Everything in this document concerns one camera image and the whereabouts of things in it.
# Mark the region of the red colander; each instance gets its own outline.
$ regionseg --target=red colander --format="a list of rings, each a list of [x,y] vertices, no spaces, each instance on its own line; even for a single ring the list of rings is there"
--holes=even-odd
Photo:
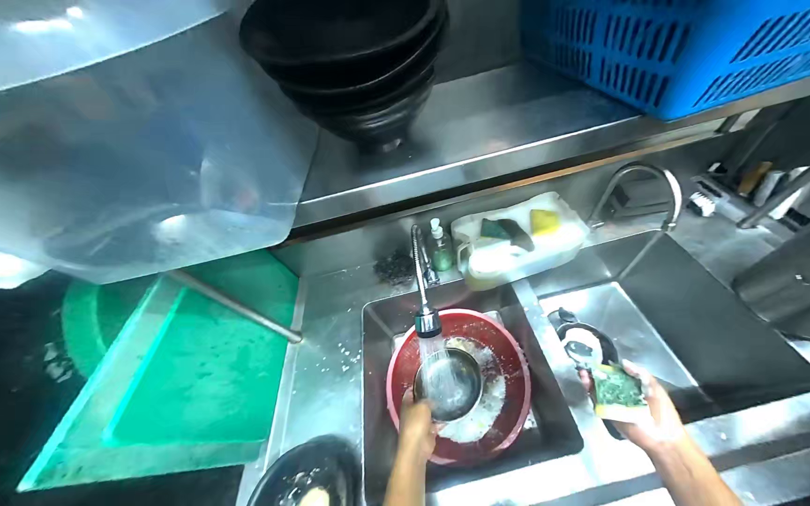
[[[530,411],[530,371],[524,352],[496,320],[467,309],[447,309],[439,312],[443,338],[463,337],[479,348],[488,348],[496,358],[505,377],[505,403],[492,427],[482,439],[468,444],[436,438],[436,448],[430,461],[441,465],[466,465],[499,454],[518,438]],[[414,327],[402,345],[392,354],[386,373],[386,408],[392,423],[399,430],[399,410],[402,397],[414,385],[420,368],[420,345]]]

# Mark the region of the sink basin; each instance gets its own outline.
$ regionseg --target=sink basin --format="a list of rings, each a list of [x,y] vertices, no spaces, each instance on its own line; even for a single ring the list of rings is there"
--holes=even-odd
[[[661,232],[586,247],[529,282],[545,313],[564,307],[649,369],[685,422],[810,391],[810,364]]]
[[[519,467],[578,453],[583,439],[561,390],[509,285],[471,292],[463,281],[440,284],[427,291],[430,303],[442,310],[464,308],[498,312],[505,328],[523,348],[531,376],[531,416],[517,441],[496,458],[476,466],[427,469],[427,490],[438,491],[495,476]],[[398,435],[386,409],[386,371],[394,339],[414,324],[418,294],[406,293],[372,302],[362,313],[364,331],[364,486],[368,504],[383,500]]]

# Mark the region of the yellow sponge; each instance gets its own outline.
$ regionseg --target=yellow sponge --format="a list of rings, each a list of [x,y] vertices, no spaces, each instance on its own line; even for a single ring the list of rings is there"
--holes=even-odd
[[[546,211],[545,209],[530,210],[530,229],[535,236],[552,233],[561,225],[561,217],[555,211]]]

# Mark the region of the running water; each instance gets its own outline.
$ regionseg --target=running water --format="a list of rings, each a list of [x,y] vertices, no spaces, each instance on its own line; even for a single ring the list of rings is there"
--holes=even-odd
[[[663,231],[657,231],[655,234],[653,234],[652,237],[649,238],[649,242],[647,242],[645,246],[639,250],[639,253],[636,254],[633,260],[630,260],[630,263],[627,264],[627,267],[625,267],[624,270],[622,270],[620,274],[615,277],[615,280],[618,282],[623,281],[624,278],[630,274],[630,271],[636,267],[636,264],[638,264],[639,261],[645,257],[645,254],[652,249],[652,246],[654,246],[655,243],[658,242],[658,239],[660,239],[663,235],[665,235]]]
[[[436,366],[439,362],[445,363],[449,356],[449,352],[445,349],[445,338],[439,335],[434,338],[418,339],[418,343],[421,380],[427,399],[431,402],[448,400],[451,395],[458,393],[458,389],[452,369],[447,366]]]

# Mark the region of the stack of black bowls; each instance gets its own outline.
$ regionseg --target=stack of black bowls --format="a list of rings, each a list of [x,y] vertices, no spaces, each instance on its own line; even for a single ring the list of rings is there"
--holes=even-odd
[[[389,150],[430,95],[447,24],[445,0],[255,0],[240,42],[302,113]]]

